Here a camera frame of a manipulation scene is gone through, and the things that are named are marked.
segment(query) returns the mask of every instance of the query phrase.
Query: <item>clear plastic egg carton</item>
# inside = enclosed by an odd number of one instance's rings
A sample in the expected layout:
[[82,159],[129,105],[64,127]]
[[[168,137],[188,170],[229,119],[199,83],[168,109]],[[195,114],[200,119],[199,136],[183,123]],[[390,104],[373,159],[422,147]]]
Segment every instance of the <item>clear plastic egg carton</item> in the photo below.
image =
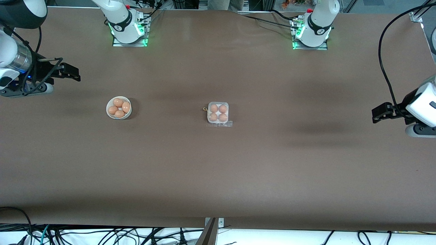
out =
[[214,126],[231,127],[233,121],[228,119],[228,103],[210,102],[208,105],[208,121]]

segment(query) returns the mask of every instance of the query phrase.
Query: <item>brown tabletop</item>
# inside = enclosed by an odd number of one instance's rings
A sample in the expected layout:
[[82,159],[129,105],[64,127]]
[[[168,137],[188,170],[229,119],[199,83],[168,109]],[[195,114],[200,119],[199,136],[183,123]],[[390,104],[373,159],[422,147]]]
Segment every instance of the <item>brown tabletop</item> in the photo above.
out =
[[[303,51],[286,27],[166,11],[148,47],[113,48],[100,10],[50,8],[40,53],[82,82],[0,98],[0,205],[35,223],[434,230],[436,141],[371,121],[391,100],[377,44],[392,18],[339,14],[329,50]],[[36,45],[37,30],[20,33]],[[435,73],[408,17],[383,58],[398,100]],[[128,120],[106,115],[118,95],[132,101]],[[211,101],[229,103],[233,127],[208,125]]]

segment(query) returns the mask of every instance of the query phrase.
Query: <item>teal cable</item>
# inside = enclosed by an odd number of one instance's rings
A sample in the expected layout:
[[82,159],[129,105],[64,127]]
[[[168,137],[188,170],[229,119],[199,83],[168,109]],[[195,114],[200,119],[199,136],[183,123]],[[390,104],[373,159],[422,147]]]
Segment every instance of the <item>teal cable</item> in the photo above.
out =
[[44,244],[44,236],[45,236],[45,233],[47,232],[48,226],[49,226],[49,225],[47,225],[47,226],[44,228],[43,232],[42,232],[42,235],[41,235],[41,242],[40,242],[39,245],[43,245],[43,244]]

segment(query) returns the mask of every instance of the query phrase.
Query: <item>brown egg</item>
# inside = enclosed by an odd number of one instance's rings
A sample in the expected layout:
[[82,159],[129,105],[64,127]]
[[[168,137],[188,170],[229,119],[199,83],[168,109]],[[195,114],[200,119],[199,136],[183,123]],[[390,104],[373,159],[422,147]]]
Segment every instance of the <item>brown egg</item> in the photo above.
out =
[[111,106],[111,107],[109,107],[109,109],[108,109],[108,113],[109,114],[111,114],[111,115],[115,115],[115,113],[118,111],[118,107],[116,107],[116,106]]
[[124,111],[118,110],[118,111],[115,112],[115,117],[116,118],[122,118],[124,115],[125,115]]
[[218,106],[217,105],[211,105],[211,112],[212,113],[216,113],[218,111]]
[[123,105],[124,101],[122,99],[119,98],[115,98],[113,100],[113,105],[120,108]]
[[220,122],[223,123],[223,122],[227,121],[227,115],[225,113],[219,114],[218,119],[219,119]]
[[129,102],[126,101],[123,103],[123,111],[125,113],[128,113],[130,111],[130,103]]
[[211,122],[216,122],[217,119],[218,119],[217,114],[212,113],[212,114],[209,115],[209,120],[210,120]]
[[226,112],[227,112],[227,106],[225,106],[225,105],[220,105],[220,106],[219,106],[219,112],[221,112],[221,113],[226,113]]

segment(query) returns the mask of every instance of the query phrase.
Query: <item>white bowl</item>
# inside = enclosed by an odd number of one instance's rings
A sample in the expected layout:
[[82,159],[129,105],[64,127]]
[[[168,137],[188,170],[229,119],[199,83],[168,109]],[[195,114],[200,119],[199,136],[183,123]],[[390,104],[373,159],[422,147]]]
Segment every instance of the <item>white bowl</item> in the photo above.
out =
[[[111,107],[111,106],[114,105],[114,104],[113,104],[113,100],[116,99],[116,98],[118,98],[118,99],[122,99],[124,102],[127,101],[127,102],[130,104],[130,110],[129,110],[129,112],[126,113],[126,114],[124,115],[124,117],[122,117],[122,118],[116,118],[115,115],[111,115],[111,114],[109,114],[109,112],[108,112],[109,107]],[[126,98],[126,97],[124,97],[124,96],[113,97],[111,100],[109,100],[108,104],[106,105],[106,114],[108,114],[108,116],[110,116],[110,117],[113,118],[113,119],[116,119],[116,120],[124,120],[124,119],[128,118],[128,117],[130,116],[130,114],[132,114],[132,103],[130,102],[130,100],[129,100],[128,98]]]

